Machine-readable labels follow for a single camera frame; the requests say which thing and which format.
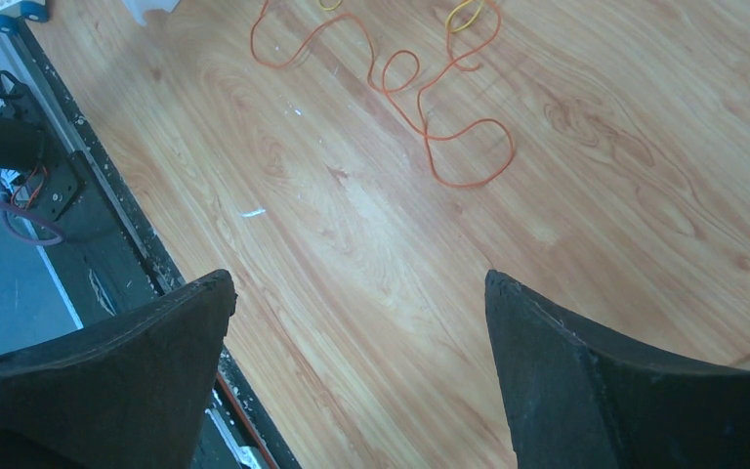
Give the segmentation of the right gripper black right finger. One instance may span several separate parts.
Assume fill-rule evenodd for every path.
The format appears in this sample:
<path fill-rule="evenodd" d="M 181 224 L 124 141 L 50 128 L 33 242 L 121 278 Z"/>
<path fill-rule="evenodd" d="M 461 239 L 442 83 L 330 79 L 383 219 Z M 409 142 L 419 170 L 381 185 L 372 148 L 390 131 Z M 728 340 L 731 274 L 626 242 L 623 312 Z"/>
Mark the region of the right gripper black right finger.
<path fill-rule="evenodd" d="M 485 277 L 485 318 L 522 468 L 750 468 L 750 370 L 687 358 Z"/>

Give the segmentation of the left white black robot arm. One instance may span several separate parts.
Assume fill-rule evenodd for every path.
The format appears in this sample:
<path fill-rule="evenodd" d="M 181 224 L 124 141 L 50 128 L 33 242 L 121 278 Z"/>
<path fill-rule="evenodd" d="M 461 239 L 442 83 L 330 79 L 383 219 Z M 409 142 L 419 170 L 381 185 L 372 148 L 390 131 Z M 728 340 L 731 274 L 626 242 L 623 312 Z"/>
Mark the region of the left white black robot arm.
<path fill-rule="evenodd" d="M 47 160 L 49 133 L 29 86 L 0 70 L 0 169 L 28 172 Z"/>

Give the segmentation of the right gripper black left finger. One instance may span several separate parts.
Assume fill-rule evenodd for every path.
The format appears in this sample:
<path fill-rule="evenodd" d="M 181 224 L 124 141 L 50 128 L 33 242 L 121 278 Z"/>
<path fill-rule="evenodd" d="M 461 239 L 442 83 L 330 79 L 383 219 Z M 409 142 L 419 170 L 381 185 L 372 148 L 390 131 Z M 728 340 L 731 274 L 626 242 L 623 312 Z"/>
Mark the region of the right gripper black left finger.
<path fill-rule="evenodd" d="M 187 468 L 236 293 L 217 270 L 0 356 L 0 468 Z"/>

